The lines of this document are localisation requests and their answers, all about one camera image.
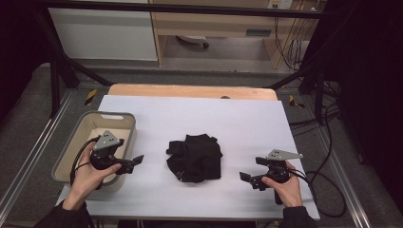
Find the white tabletop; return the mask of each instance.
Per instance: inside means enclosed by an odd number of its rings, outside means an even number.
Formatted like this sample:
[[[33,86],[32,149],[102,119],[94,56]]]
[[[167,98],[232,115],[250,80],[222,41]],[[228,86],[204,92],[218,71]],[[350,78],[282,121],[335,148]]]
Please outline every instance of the white tabletop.
[[[86,201],[94,217],[116,219],[225,219],[282,218],[273,189],[253,190],[240,180],[240,172],[261,175],[267,167],[255,157],[274,148],[297,153],[281,102],[208,98],[137,97],[106,95],[99,110],[129,112],[136,118],[137,139],[132,158],[144,154],[143,163],[116,192],[95,191]],[[187,135],[207,134],[221,147],[221,179],[183,183],[166,164],[171,141]],[[303,172],[300,160],[290,161]],[[303,203],[313,219],[317,207],[304,181]],[[60,198],[68,192],[65,187]]]

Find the plastic bin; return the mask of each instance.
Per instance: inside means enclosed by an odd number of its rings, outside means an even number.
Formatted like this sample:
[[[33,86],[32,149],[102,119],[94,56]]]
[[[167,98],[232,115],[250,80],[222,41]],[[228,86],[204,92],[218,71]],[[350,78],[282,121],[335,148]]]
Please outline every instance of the plastic bin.
[[[130,113],[90,111],[85,113],[74,127],[62,154],[52,170],[56,181],[70,186],[70,171],[81,147],[90,139],[102,135],[106,130],[125,143],[115,153],[118,159],[131,159],[137,136],[136,119]],[[101,190],[117,191],[123,184],[125,175],[110,175],[104,179]]]

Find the human hand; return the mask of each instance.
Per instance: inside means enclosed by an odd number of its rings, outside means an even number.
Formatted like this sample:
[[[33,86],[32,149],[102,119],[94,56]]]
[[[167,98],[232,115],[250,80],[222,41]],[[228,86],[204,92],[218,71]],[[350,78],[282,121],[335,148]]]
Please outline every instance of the human hand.
[[[117,163],[104,170],[94,168],[89,162],[89,156],[95,143],[96,142],[90,143],[83,151],[79,165],[87,162],[88,164],[81,166],[77,170],[74,183],[63,202],[63,208],[66,210],[80,209],[89,194],[98,187],[104,178],[115,173],[122,167],[121,164]]]
[[[288,161],[286,161],[286,163],[288,169],[296,169]],[[296,177],[295,175],[291,174],[290,179],[285,183],[278,183],[267,177],[263,177],[261,181],[267,184],[267,186],[272,187],[274,190],[276,190],[285,207],[302,206],[299,180],[298,177]]]

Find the sleeve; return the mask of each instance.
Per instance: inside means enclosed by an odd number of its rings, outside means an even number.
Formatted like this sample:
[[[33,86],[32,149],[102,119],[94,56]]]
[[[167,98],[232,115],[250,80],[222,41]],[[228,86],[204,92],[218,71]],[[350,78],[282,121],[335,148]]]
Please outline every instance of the sleeve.
[[[304,206],[286,207],[282,214],[284,220],[278,228],[316,228],[317,223],[309,216]]]
[[[68,211],[62,207],[63,201],[55,206],[45,217],[43,217],[34,228],[87,228],[89,225],[89,213],[86,204],[78,211]]]

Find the white cabinet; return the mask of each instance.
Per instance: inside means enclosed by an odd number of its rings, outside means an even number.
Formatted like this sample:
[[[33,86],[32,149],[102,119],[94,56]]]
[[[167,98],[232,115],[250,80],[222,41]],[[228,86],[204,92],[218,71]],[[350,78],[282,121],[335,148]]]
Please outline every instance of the white cabinet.
[[[147,3],[146,0],[113,2]],[[87,9],[49,11],[65,53],[70,58],[157,61],[149,12]]]

